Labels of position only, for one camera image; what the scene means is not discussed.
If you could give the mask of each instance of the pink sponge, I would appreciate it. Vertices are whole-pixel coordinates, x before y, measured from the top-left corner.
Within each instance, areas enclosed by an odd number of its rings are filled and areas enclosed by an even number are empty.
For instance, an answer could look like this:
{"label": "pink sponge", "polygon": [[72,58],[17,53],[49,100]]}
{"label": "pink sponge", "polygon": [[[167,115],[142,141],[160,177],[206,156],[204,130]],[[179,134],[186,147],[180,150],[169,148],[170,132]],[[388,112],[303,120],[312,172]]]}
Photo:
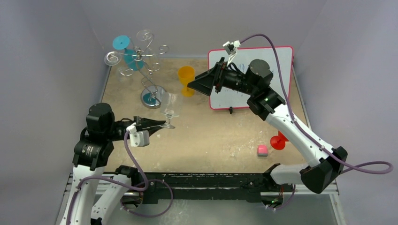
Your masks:
{"label": "pink sponge", "polygon": [[259,147],[257,148],[257,156],[267,157],[268,148],[265,145],[259,145]]}

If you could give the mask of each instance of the orange cup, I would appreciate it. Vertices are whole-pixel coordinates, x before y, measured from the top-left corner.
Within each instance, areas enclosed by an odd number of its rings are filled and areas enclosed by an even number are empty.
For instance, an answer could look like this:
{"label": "orange cup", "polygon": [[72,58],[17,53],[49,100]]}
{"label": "orange cup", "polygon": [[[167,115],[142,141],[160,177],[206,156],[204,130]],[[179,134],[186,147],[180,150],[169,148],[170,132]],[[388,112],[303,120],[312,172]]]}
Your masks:
{"label": "orange cup", "polygon": [[193,94],[195,94],[194,89],[187,87],[189,82],[195,80],[195,70],[192,67],[181,67],[178,70],[178,78],[180,79],[181,84],[184,86],[184,88],[181,90],[181,93],[185,97],[191,97]]}

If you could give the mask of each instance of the eraser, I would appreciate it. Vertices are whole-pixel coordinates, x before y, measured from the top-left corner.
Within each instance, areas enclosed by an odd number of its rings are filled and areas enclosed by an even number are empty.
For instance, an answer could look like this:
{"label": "eraser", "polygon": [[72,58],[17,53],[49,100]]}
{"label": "eraser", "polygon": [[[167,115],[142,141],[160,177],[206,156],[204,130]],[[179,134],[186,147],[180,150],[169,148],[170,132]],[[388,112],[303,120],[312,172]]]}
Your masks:
{"label": "eraser", "polygon": [[268,148],[261,144],[257,148],[257,156],[267,157],[268,156]]}

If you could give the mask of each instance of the yellow cup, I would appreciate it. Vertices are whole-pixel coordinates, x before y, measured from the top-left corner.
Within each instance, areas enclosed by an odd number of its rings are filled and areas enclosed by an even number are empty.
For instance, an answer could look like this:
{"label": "yellow cup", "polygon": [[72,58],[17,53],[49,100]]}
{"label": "yellow cup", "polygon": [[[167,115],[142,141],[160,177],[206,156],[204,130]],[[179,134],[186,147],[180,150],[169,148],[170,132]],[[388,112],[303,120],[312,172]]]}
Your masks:
{"label": "yellow cup", "polygon": [[181,84],[184,86],[184,88],[181,90],[181,93],[185,97],[191,97],[193,94],[195,94],[194,89],[187,87],[189,82],[195,80],[195,70],[192,67],[181,67],[178,70],[178,78],[180,79]]}

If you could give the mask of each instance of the wooden table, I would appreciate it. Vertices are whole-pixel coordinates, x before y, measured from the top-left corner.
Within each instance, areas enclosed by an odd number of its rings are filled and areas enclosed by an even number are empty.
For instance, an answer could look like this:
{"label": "wooden table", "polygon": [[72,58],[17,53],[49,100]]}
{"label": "wooden table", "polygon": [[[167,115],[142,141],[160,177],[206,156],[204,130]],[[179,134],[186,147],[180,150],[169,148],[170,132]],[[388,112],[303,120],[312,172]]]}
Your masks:
{"label": "wooden table", "polygon": [[[191,66],[196,75],[207,70],[207,60],[163,59],[161,69],[153,81],[171,93],[182,89],[177,71]],[[160,109],[145,108],[140,101],[142,75],[136,73],[127,82],[117,80],[117,67],[112,68],[103,102],[109,103],[116,120],[141,116],[164,120]],[[290,100],[293,111],[306,121],[294,76],[291,76]],[[195,93],[185,97],[181,115],[173,118],[175,129],[162,129],[151,136],[150,145],[131,148],[133,155],[146,172],[194,173],[262,173],[275,163],[300,164],[304,158],[287,143],[284,150],[274,150],[269,144],[277,130],[262,121],[249,109],[215,111],[209,107],[209,97]],[[268,157],[257,157],[257,146],[268,147]],[[133,166],[123,142],[115,142],[106,171],[113,172],[119,165]]]}

